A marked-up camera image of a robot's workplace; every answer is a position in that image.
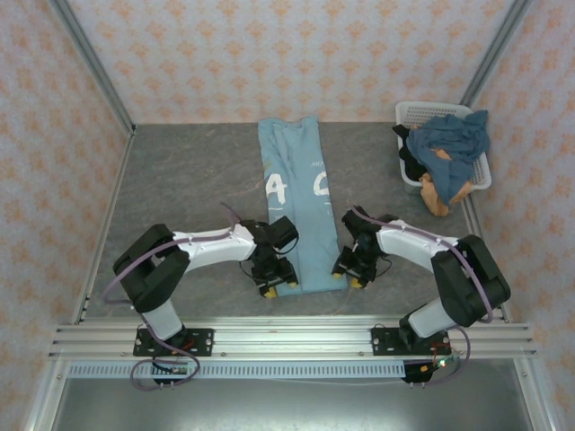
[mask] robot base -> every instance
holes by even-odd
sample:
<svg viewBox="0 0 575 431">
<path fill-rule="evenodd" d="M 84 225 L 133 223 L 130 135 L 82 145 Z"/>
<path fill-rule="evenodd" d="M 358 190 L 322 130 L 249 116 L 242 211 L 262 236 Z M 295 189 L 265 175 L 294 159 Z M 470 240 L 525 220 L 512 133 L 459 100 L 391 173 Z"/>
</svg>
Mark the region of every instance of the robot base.
<svg viewBox="0 0 575 431">
<path fill-rule="evenodd" d="M 194 356 L 212 356 L 214 330 L 185 328 L 167 339 L 166 343 Z M 146 328 L 137 330 L 133 354 L 138 357 L 178 356 L 156 343 Z"/>
<path fill-rule="evenodd" d="M 446 331 L 440 331 L 416 344 L 408 346 L 400 335 L 400 328 L 373 328 L 371 346 L 374 356 L 437 356 L 451 355 Z"/>
</svg>

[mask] floral wallpaper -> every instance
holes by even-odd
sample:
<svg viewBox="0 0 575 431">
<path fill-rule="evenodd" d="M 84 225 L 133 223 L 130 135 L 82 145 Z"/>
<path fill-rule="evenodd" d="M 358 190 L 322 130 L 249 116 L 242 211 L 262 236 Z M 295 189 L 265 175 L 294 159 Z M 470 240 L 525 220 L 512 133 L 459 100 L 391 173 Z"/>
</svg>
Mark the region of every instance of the floral wallpaper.
<svg viewBox="0 0 575 431">
<path fill-rule="evenodd" d="M 459 102 L 512 3 L 71 0 L 136 123 L 381 121 L 398 101 Z"/>
<path fill-rule="evenodd" d="M 487 83 L 493 185 L 479 195 L 487 237 L 535 338 L 554 401 L 575 429 L 575 8 L 539 0 Z"/>
<path fill-rule="evenodd" d="M 0 429 L 70 322 L 127 141 L 46 0 L 0 3 Z"/>
</svg>

